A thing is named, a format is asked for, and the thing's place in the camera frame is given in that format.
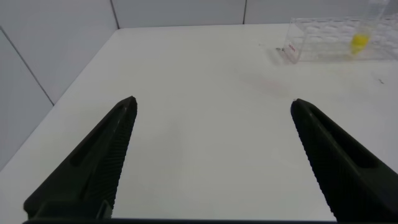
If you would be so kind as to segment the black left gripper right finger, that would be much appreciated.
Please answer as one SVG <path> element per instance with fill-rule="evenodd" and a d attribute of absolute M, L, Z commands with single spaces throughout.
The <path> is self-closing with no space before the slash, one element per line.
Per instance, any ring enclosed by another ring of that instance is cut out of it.
<path fill-rule="evenodd" d="M 397 173 L 315 105 L 290 113 L 312 171 L 339 222 L 397 222 Z"/>

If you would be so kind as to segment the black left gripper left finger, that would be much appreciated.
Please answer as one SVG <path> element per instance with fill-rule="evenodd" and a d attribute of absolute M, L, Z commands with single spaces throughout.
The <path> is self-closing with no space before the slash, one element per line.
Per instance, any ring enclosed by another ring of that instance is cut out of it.
<path fill-rule="evenodd" d="M 24 202 L 30 220 L 111 218 L 137 101 L 117 103 Z"/>

